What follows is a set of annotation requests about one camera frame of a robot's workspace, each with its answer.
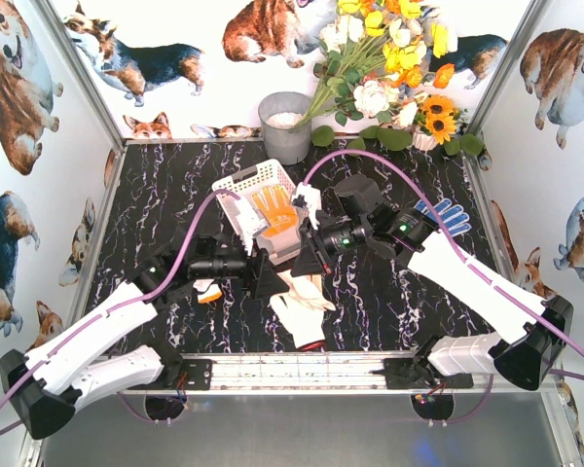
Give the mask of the yellow coated work glove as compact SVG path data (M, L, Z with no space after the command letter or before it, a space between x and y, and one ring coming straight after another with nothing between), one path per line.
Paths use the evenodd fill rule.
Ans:
M262 187L251 198L269 223L263 232L264 237L271 238L297 228L299 216L283 186Z

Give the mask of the white plastic storage basket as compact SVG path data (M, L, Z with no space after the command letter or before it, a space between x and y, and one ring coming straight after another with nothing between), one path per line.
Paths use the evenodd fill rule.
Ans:
M257 245L256 236L262 233L269 226L269 223L254 204L251 195L258 192L262 187L271 185L283 186L287 195L290 196L290 203L292 204L292 196L296 192L296 185L280 162L276 160L260 162L212 184L212 190L217 193L217 199L222 210L245 248L255 246L266 250ZM301 239L299 228L302 221L307 217L307 212L297 207L295 209L299 216L299 223L296 229ZM294 259L299 255L300 251L301 245L297 252L285 256L269 254L269 258L271 263L276 266Z

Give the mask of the cream glove red cuff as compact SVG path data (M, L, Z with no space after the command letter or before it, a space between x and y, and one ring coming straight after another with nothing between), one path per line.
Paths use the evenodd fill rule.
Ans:
M325 311L332 304L324 300L299 301L289 294L270 298L270 306L284 329L291 334L298 351L319 351L325 348L322 329Z

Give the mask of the cream knit glove pair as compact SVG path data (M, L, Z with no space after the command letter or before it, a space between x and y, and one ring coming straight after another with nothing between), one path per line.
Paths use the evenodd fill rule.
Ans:
M322 276L320 274L293 276L290 270L286 270L279 272L277 275L288 286L288 291L282 294L282 298L286 303L296 302L316 310L334 311L336 309L335 305L323 295Z

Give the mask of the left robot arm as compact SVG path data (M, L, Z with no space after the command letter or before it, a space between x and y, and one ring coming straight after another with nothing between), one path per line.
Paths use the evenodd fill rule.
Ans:
M129 332L152 321L193 290L221 279L240 279L252 299L287 291L257 237L271 227L266 211L245 198L231 220L240 244L219 231L186 231L157 249L108 298L52 341L0 359L4 399L35 440L50 437L87 405L135 386L170 387L184 359L166 340L149 339L135 350L98 358Z

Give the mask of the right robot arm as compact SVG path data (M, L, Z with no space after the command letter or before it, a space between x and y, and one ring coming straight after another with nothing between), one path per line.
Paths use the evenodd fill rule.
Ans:
M441 286L493 329L430 339L415 358L422 377L499 374L521 389L539 388L566 346L561 335L570 329L571 303L560 296L544 299L487 268L441 231L427 207L393 207L364 175L338 183L335 193L345 218L326 215L320 191L309 184L293 193L292 205L308 216L299 227L301 250L292 276L329 274L339 255L367 247Z

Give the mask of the white glove blue finger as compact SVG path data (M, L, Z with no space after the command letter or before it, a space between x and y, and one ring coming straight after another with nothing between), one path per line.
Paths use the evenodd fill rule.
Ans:
M199 304L208 304L218 300L222 291L214 279L198 279L193 283Z

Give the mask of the blue dotted work glove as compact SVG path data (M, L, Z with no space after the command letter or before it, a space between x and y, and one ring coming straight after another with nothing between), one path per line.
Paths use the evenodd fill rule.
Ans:
M432 224L438 225L432 212L422 200L416 203L415 209L427 217ZM460 204L453 203L449 198L441 198L434 205L434 209L440 215L451 237L466 234L471 230L470 217Z

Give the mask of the grey metal bucket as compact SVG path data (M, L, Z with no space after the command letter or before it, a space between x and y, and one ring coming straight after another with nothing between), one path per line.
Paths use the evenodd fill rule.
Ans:
M311 121L304 119L309 97L295 91L266 96L258 106L267 156L282 165L304 160L309 152Z

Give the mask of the small sunflower pot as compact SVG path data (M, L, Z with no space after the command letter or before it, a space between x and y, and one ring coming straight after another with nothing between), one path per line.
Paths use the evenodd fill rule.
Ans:
M430 94L418 107L414 119L413 146L424 152L456 142L467 126L468 111L447 96Z

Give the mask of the artificial flower bouquet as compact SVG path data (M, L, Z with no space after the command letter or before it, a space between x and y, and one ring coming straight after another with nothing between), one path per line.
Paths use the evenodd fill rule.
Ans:
M336 19L323 27L323 59L302 126L333 116L340 126L364 119L408 126L433 58L457 50L456 30L425 1L339 1Z

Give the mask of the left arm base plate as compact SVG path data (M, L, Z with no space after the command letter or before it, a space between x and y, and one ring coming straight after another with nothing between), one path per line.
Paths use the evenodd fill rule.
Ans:
M184 359L176 369L163 370L163 373L154 382L138 384L130 387L129 390L207 391L210 389L212 376L213 361L211 359Z

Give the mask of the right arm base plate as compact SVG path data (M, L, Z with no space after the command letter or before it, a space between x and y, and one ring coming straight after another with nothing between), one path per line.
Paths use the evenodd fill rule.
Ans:
M388 389L433 389L443 385L447 389L469 389L474 386L470 375L442 376L429 365L414 362L413 358L386 358L383 366L372 370L382 376Z

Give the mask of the aluminium front rail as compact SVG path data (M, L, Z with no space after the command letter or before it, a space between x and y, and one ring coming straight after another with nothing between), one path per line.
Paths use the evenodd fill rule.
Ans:
M422 391L424 389L388 389L382 376L372 370L383 366L386 358L413 358L411 351L397 352L309 352L257 353L237 355L164 356L159 351L141 346L114 357L67 358L42 356L40 350L30 352L25 369L43 389L56 395L76 389L79 404L103 398L116 392L205 392L175 389L170 391L129 390L138 384L154 382L163 370L176 369L184 359L213 361L210 389L217 393L346 393L371 391Z

